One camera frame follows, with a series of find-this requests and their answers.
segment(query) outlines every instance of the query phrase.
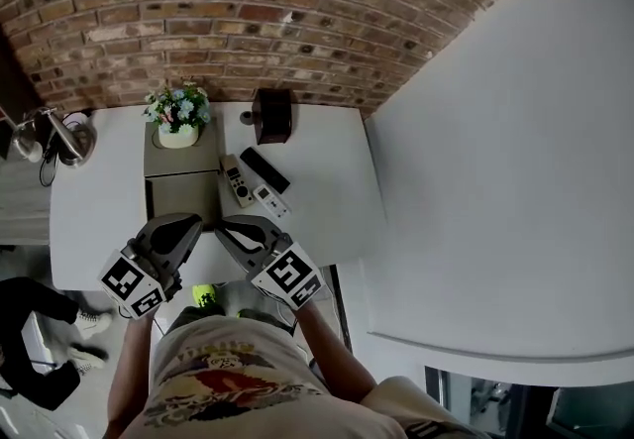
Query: white t-shirt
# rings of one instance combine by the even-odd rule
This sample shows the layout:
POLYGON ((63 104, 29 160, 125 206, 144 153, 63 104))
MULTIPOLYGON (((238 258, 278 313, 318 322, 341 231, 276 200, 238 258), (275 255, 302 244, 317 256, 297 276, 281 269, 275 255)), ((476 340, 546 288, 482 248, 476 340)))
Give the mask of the white t-shirt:
POLYGON ((430 433, 486 437, 462 426, 406 378, 384 381, 361 404, 340 400, 310 372, 286 332, 214 316, 160 341, 148 403, 122 438, 378 439, 430 433))

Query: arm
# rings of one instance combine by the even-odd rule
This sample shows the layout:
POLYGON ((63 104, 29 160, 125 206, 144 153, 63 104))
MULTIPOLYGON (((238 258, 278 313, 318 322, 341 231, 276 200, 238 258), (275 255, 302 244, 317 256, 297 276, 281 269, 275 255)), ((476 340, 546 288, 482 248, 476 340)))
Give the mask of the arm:
POLYGON ((106 439, 116 439, 141 413, 148 399, 150 337, 154 314, 130 320, 108 395, 106 439))
POLYGON ((331 393, 359 403, 376 387, 376 381, 337 338, 312 301, 294 313, 331 393))

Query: tile floor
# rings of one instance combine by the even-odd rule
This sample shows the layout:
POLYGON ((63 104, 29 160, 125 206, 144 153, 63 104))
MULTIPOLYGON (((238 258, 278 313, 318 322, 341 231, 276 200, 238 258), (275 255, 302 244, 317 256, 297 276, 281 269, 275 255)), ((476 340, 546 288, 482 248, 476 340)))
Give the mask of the tile floor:
MULTIPOLYGON (((13 253, 0 253, 0 279, 18 275, 29 276, 52 286, 48 248, 17 248, 13 253)), ((328 270, 325 270, 324 277, 332 285, 328 270)), ((112 302, 102 292, 69 292, 68 295, 81 305, 95 311, 112 308, 112 302)), ((315 299, 333 330, 337 331, 341 337, 335 300, 330 290, 324 288, 315 299)), ((187 305, 193 305, 190 288, 180 291, 170 303, 161 306, 156 316, 153 346, 161 338, 162 332, 169 328, 178 313, 187 305)), ((281 316, 291 320, 292 314, 283 308, 282 305, 281 316)), ((228 314, 233 312, 233 310, 227 310, 228 314)), ((81 342, 78 332, 72 326, 50 319, 43 320, 42 324, 47 345, 53 351, 56 361, 62 363, 65 361, 64 348, 69 344, 80 344, 103 351, 107 353, 108 361, 103 370, 88 373, 79 388, 59 409, 53 412, 40 409, 21 396, 12 399, 0 396, 0 429, 10 438, 101 438, 106 428, 108 392, 121 352, 127 320, 116 313, 113 314, 110 329, 84 343, 81 342)), ((307 361, 310 361, 312 356, 299 328, 296 329, 294 337, 298 347, 306 353, 307 361)))

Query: white sneaker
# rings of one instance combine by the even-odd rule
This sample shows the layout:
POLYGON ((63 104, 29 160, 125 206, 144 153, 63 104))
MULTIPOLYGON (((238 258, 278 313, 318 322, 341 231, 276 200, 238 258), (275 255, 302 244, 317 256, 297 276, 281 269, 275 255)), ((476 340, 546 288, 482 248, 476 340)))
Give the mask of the white sneaker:
POLYGON ((103 369, 104 362, 101 358, 86 353, 85 351, 79 351, 75 348, 68 348, 68 357, 74 363, 77 371, 85 376, 91 369, 103 369))
POLYGON ((83 340, 88 340, 93 335, 106 331, 112 323, 110 314, 88 314, 83 310, 77 313, 77 319, 73 323, 83 340))

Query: white desk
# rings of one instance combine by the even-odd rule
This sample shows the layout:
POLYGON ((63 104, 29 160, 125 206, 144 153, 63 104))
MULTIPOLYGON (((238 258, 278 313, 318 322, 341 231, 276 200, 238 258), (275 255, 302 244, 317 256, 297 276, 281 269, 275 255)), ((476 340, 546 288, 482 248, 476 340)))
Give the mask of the white desk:
MULTIPOLYGON (((239 155, 256 144, 253 127, 239 115, 250 103, 220 103, 221 148, 239 155)), ((79 169, 59 165, 51 201, 51 264, 58 289, 99 289, 97 275, 147 221, 143 176, 144 106, 98 110, 91 117, 97 145, 79 169)), ((364 126, 357 110, 297 106, 291 138, 258 147, 291 185, 282 195, 291 215, 276 220, 320 267, 366 253, 384 222, 378 184, 364 126)), ((261 179, 244 164, 249 185, 261 179)), ((241 209, 221 180, 223 215, 267 216, 255 203, 241 209)), ((223 282, 243 271, 213 233, 203 233, 180 269, 183 285, 223 282)))

